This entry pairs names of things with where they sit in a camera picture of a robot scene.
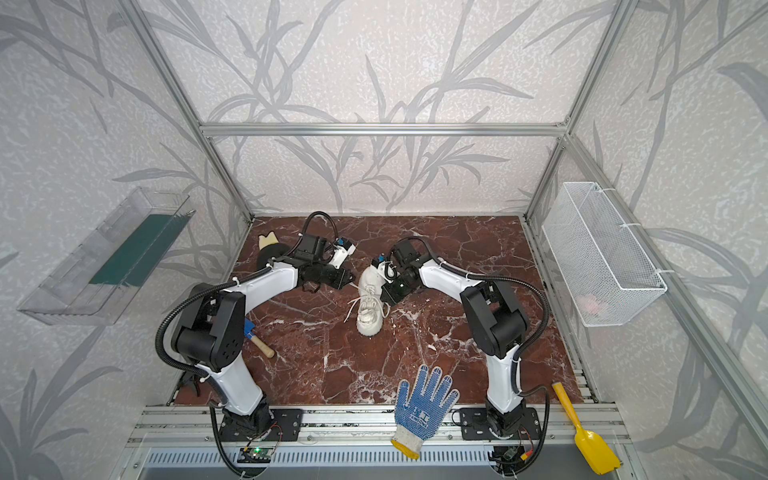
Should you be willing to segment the white knit sneaker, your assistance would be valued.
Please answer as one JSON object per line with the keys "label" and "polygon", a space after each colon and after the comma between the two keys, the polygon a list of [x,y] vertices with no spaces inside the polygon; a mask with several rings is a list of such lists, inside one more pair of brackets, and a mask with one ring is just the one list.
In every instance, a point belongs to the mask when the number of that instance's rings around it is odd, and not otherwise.
{"label": "white knit sneaker", "polygon": [[351,307],[345,321],[350,317],[353,307],[357,305],[356,325],[358,332],[363,336],[376,335],[389,314],[390,306],[381,299],[385,284],[384,276],[374,266],[368,266],[360,275],[357,284],[358,297],[350,301]]}

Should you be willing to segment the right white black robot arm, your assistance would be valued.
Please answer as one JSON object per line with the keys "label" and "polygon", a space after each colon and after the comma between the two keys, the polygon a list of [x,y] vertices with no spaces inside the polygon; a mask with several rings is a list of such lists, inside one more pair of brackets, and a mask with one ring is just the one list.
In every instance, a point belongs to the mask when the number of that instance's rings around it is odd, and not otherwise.
{"label": "right white black robot arm", "polygon": [[[388,255],[371,261],[384,278],[381,300],[394,306],[420,288],[433,289],[459,301],[473,340],[486,355],[488,390],[486,412],[491,431],[508,437],[522,422],[525,397],[521,387],[521,355],[543,333],[550,308],[532,284],[500,274],[474,273],[435,254],[423,237],[406,237]],[[528,335],[530,319],[515,288],[523,287],[541,303],[543,319]]]}

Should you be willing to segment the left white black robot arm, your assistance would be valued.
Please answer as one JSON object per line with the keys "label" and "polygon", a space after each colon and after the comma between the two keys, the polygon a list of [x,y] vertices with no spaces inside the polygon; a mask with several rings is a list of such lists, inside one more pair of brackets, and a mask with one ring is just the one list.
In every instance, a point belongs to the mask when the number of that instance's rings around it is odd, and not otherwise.
{"label": "left white black robot arm", "polygon": [[255,273],[219,285],[200,283],[168,313],[155,336],[158,357],[210,384],[224,412],[252,425],[265,422],[265,394],[242,354],[247,314],[306,283],[342,289],[355,279],[345,265],[354,251],[349,239],[310,234],[302,234],[293,246],[262,246]]}

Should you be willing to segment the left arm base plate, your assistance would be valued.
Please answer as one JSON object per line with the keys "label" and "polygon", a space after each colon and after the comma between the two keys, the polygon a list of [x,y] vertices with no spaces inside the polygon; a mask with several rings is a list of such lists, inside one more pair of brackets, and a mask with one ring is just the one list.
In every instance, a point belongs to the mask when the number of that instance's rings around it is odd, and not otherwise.
{"label": "left arm base plate", "polygon": [[223,442],[295,442],[298,439],[302,409],[258,408],[251,415],[223,411],[218,433]]}

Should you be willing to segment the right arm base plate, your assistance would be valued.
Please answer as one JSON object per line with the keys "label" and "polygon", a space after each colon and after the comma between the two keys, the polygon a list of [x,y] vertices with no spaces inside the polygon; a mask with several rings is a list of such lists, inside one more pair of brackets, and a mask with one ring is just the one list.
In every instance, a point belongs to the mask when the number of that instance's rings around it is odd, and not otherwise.
{"label": "right arm base plate", "polygon": [[461,408],[458,413],[462,439],[466,441],[538,440],[541,437],[542,424],[532,407],[511,412],[509,421],[490,420],[485,407]]}

